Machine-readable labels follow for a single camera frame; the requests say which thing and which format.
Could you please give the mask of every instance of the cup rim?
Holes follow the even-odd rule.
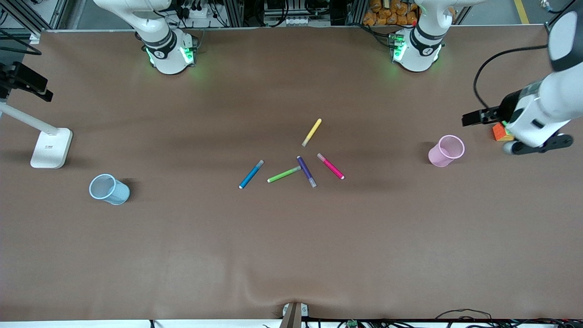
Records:
[[[453,137],[453,138],[457,139],[457,140],[459,141],[459,143],[460,143],[460,144],[462,144],[462,153],[461,153],[461,154],[459,154],[459,156],[456,156],[456,157],[451,157],[451,156],[448,156],[448,155],[446,155],[446,154],[444,154],[444,153],[443,153],[443,150],[441,149],[441,141],[442,141],[444,138],[446,138],[446,137]],[[444,135],[443,137],[441,137],[441,138],[439,139],[439,141],[437,142],[437,148],[439,149],[439,152],[440,152],[442,155],[444,155],[445,157],[447,157],[447,158],[449,158],[449,159],[458,159],[458,158],[460,158],[461,156],[463,156],[463,153],[465,153],[465,152],[466,152],[466,146],[463,144],[463,141],[462,141],[460,138],[458,138],[458,137],[456,137],[456,136],[454,136],[454,135],[452,135],[452,134],[447,134],[447,135]]]
[[[109,178],[111,178],[113,180],[113,186],[114,188],[104,197],[95,197],[95,195],[93,195],[93,193],[91,192],[91,186],[93,186],[93,183],[95,182],[95,180],[97,180],[97,178],[102,177],[102,176],[107,176]],[[115,178],[113,175],[109,174],[109,173],[103,173],[101,175],[98,175],[96,177],[93,178],[93,180],[91,180],[91,183],[89,184],[89,194],[91,195],[91,197],[97,199],[97,200],[102,200],[102,199],[106,199],[107,197],[111,196],[113,194],[113,192],[115,191]]]

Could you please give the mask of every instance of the yellow floor line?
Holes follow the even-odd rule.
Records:
[[[524,10],[522,0],[514,0],[514,5],[516,6],[516,10],[518,11],[518,17],[520,17],[520,22],[522,24],[530,24],[528,22],[528,17],[526,15],[526,11]]]

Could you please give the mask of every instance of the purple marker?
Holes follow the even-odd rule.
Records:
[[[316,181],[314,181],[314,178],[312,177],[312,173],[310,173],[310,170],[308,170],[308,166],[305,165],[305,162],[301,158],[301,156],[297,157],[297,162],[300,164],[300,167],[301,167],[302,171],[304,171],[305,177],[308,178],[308,181],[312,185],[312,188],[316,188]]]

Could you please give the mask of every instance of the marker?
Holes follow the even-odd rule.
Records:
[[[255,165],[253,170],[251,170],[251,172],[249,172],[249,174],[245,177],[245,179],[243,179],[243,181],[241,181],[241,184],[239,184],[239,189],[245,188],[247,183],[249,183],[249,181],[251,181],[251,179],[253,179],[253,176],[257,173],[257,171],[259,171],[259,169],[261,168],[261,165],[263,165],[263,163],[264,163],[263,160],[260,160],[259,163],[257,163],[257,165]]]
[[[308,144],[308,142],[310,141],[310,139],[312,138],[312,136],[314,135],[314,133],[316,132],[321,123],[322,119],[319,118],[316,121],[316,124],[314,124],[314,126],[312,127],[312,130],[310,130],[310,133],[308,133],[308,136],[304,139],[304,142],[301,143],[303,147],[305,147]]]
[[[316,181],[314,181],[314,178],[312,177],[312,173],[310,173],[310,170],[308,170],[308,167],[305,165],[305,162],[301,158],[301,156],[297,157],[297,162],[300,164],[301,169],[304,171],[305,177],[308,178],[308,181],[312,185],[312,188],[316,188]]]
[[[330,161],[327,160],[326,157],[324,157],[321,153],[318,153],[318,158],[320,158],[320,160],[324,163],[324,165],[326,165],[328,167],[328,169],[330,169],[330,171],[334,172],[334,174],[340,180],[344,180],[344,175],[342,174],[342,172],[340,172],[340,170],[337,169],[336,166],[334,166],[332,163],[330,163]]]
[[[269,179],[267,179],[267,183],[272,183],[272,182],[274,182],[274,181],[277,181],[277,180],[279,180],[279,179],[281,179],[281,178],[283,178],[283,177],[286,177],[286,176],[288,176],[288,175],[290,175],[290,174],[292,174],[292,173],[296,173],[296,172],[298,172],[299,170],[301,170],[301,166],[296,166],[295,168],[293,168],[293,169],[291,169],[291,170],[287,170],[287,171],[285,171],[285,172],[283,172],[283,173],[279,173],[279,174],[278,174],[278,175],[276,175],[276,176],[272,176],[272,177],[270,177]]]

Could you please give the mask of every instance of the plastic cup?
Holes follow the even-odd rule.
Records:
[[[121,205],[129,198],[129,187],[113,175],[102,174],[96,176],[89,184],[89,194],[111,205]]]
[[[443,168],[454,159],[458,159],[465,151],[463,141],[454,135],[444,135],[435,147],[429,150],[429,161],[438,168]]]

